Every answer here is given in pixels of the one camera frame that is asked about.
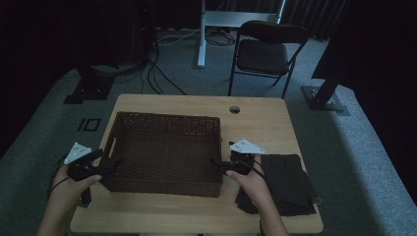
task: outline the gray carpet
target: gray carpet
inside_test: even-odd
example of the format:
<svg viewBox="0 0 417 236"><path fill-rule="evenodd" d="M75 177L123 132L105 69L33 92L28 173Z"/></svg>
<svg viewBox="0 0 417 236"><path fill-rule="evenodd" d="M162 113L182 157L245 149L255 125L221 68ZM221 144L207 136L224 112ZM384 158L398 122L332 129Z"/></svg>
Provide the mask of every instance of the gray carpet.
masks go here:
<svg viewBox="0 0 417 236"><path fill-rule="evenodd" d="M322 83L310 78L326 46L326 41L309 40L300 53L285 97L308 173L324 199L319 208L325 229L320 235L416 235L417 208L354 93L343 87L336 90L350 116L308 107L301 86ZM156 65L187 94L227 95L233 46L208 44L203 69L197 68L197 49L198 42L191 39L160 46ZM0 160L0 235L35 234L55 160L74 142L98 148L119 94L155 93L149 86L148 69L142 75L118 77L107 100L87 100L78 105L63 104L80 79L77 72L69 72L56 83ZM155 73L163 93L181 94ZM275 88L270 86L272 83L269 79L238 76L232 94L280 96L283 82ZM83 119L101 119L98 130L79 131Z"/></svg>

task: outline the brown woven basket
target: brown woven basket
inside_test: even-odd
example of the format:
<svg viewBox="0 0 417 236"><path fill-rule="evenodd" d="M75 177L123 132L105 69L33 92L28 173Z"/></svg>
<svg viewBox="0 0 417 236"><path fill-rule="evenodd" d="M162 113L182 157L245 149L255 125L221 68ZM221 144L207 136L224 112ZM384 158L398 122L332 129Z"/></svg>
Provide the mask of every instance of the brown woven basket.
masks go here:
<svg viewBox="0 0 417 236"><path fill-rule="evenodd" d="M221 160L220 119L118 112L100 164L122 158L101 181L112 192L218 197L222 183L210 162Z"/></svg>

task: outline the chair backrest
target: chair backrest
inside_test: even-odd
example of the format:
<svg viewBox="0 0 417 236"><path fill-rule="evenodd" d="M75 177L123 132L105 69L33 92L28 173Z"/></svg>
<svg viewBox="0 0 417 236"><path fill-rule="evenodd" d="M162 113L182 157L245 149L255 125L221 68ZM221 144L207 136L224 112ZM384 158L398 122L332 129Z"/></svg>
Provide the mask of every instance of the chair backrest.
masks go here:
<svg viewBox="0 0 417 236"><path fill-rule="evenodd" d="M238 36L240 34L269 43L304 44L309 39L307 30L302 27L262 21L244 23L238 29Z"/></svg>

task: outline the chair seat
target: chair seat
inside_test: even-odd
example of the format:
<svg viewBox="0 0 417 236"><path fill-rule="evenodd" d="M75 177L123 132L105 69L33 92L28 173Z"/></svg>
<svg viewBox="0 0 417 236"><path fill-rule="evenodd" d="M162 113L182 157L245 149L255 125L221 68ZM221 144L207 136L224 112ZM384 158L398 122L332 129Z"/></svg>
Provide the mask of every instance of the chair seat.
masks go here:
<svg viewBox="0 0 417 236"><path fill-rule="evenodd" d="M237 67L242 71L285 75L289 71L283 44L243 39L239 45Z"/></svg>

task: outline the black cloth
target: black cloth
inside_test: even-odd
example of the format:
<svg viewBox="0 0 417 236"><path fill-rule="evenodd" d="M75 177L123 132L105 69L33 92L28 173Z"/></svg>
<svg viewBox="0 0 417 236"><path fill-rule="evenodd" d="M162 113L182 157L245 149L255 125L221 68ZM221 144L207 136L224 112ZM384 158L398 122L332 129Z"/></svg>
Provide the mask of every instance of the black cloth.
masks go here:
<svg viewBox="0 0 417 236"><path fill-rule="evenodd" d="M316 213L313 199L317 194L301 166L300 156L264 154L261 157L267 184L279 213L283 216ZM243 188L240 188L235 203L245 212L258 213Z"/></svg>

